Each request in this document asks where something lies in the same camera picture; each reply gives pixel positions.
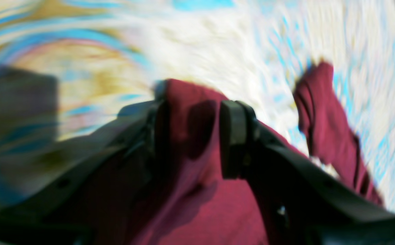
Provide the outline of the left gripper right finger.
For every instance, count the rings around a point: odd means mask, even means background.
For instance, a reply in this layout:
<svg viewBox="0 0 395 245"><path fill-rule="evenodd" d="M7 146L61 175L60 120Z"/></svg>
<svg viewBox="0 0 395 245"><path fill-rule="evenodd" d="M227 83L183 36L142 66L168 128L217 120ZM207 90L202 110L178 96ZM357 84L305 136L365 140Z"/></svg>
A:
<svg viewBox="0 0 395 245"><path fill-rule="evenodd" d="M346 188L289 149L249 105L219 111L223 178L253 191L272 245L395 245L395 214Z"/></svg>

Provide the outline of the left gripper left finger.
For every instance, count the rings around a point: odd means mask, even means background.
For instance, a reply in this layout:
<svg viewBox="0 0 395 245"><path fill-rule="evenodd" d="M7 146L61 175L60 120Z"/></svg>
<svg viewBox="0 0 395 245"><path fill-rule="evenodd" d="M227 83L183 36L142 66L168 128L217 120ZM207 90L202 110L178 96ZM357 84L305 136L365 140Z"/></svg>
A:
<svg viewBox="0 0 395 245"><path fill-rule="evenodd" d="M86 226L50 225L44 219L63 206L108 160L123 156L117 169L126 170L131 195L147 185L156 160L156 125L167 106L150 103L145 116L131 124L105 149L88 157L27 200L0 210L0 245L91 245L94 231Z"/></svg>

